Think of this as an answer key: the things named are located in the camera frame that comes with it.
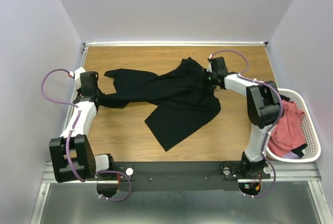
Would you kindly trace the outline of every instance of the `laundry basket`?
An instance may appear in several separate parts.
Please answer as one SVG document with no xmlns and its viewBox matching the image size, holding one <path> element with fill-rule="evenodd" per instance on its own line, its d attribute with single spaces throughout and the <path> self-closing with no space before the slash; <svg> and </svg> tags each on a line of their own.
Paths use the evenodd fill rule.
<svg viewBox="0 0 333 224">
<path fill-rule="evenodd" d="M 278 89 L 278 90 L 281 95 L 290 98 L 290 101 L 295 102 L 297 107 L 305 112 L 302 121 L 302 130 L 305 135 L 306 143 L 308 144 L 308 146 L 304 149 L 304 156 L 300 159 L 286 159 L 278 157 L 274 155 L 268 147 L 266 149 L 267 157 L 274 160 L 285 161 L 287 163 L 308 163 L 317 160 L 322 150 L 308 108 L 305 105 L 305 101 L 298 93 L 296 93 L 293 90 L 288 90 L 288 89 Z"/>
</svg>

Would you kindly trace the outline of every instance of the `white enclosure wall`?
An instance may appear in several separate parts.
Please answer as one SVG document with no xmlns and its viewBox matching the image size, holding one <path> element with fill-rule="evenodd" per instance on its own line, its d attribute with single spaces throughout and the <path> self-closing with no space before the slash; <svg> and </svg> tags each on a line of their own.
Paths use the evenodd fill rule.
<svg viewBox="0 0 333 224">
<path fill-rule="evenodd" d="M 40 94 L 44 74 L 79 64 L 82 41 L 60 0 L 0 0 L 0 223 L 30 223 L 49 140 L 67 112 Z M 54 75 L 47 93 L 69 99 L 73 83 Z"/>
<path fill-rule="evenodd" d="M 268 41 L 292 0 L 61 0 L 84 42 Z"/>
<path fill-rule="evenodd" d="M 276 29 L 268 51 L 282 88 L 305 99 L 322 155 L 317 164 L 322 185 L 333 209 L 333 0 L 293 0 Z"/>
</svg>

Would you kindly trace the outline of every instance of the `black garment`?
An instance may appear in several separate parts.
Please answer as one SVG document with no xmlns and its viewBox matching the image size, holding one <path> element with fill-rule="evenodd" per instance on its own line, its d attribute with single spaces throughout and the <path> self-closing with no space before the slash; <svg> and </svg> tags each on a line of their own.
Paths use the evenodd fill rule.
<svg viewBox="0 0 333 224">
<path fill-rule="evenodd" d="M 305 149 L 307 146 L 308 145 L 306 143 L 304 143 L 303 145 L 301 145 L 297 148 L 294 148 L 292 150 L 292 152 L 302 158 L 304 156 L 303 149 Z"/>
<path fill-rule="evenodd" d="M 199 88 L 203 68 L 190 57 L 173 71 L 158 76 L 139 70 L 117 69 L 105 73 L 114 78 L 115 94 L 102 95 L 101 105 L 123 108 L 129 102 L 149 102 L 158 107 L 145 120 L 165 151 L 211 121 L 221 110 L 211 90 Z"/>
<path fill-rule="evenodd" d="M 286 102 L 290 101 L 290 98 L 285 95 L 280 95 L 282 100 L 285 100 Z"/>
</svg>

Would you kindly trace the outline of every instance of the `metal floor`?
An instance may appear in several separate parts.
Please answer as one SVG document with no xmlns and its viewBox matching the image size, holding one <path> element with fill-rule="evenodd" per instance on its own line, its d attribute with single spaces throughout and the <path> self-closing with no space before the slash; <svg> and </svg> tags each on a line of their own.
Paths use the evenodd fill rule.
<svg viewBox="0 0 333 224">
<path fill-rule="evenodd" d="M 263 184 L 266 190 L 271 182 Z M 128 224 L 321 223 L 306 181 L 277 182 L 265 197 L 233 191 L 134 192 L 124 202 L 99 199 L 94 183 L 51 184 L 42 222 Z"/>
</svg>

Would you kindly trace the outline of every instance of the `wooden surface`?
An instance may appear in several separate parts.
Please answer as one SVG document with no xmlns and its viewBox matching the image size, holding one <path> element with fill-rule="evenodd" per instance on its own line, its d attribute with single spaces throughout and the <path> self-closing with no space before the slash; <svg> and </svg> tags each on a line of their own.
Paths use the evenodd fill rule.
<svg viewBox="0 0 333 224">
<path fill-rule="evenodd" d="M 207 57 L 220 49 L 243 53 L 250 63 L 244 75 L 258 80 L 273 80 L 264 47 L 89 47 L 84 64 L 87 71 L 99 73 L 99 88 L 114 93 L 113 79 L 104 72 L 126 68 L 164 74 L 175 69 L 182 58 L 192 57 L 207 67 Z M 236 54 L 223 53 L 229 71 L 245 69 Z M 202 161 L 238 160 L 247 147 L 251 125 L 245 97 L 233 91 L 215 92 L 221 112 L 207 125 L 171 150 L 165 152 L 144 120 L 155 109 L 149 103 L 130 103 L 124 109 L 100 107 L 89 131 L 94 154 L 111 153 L 115 161 Z"/>
</svg>

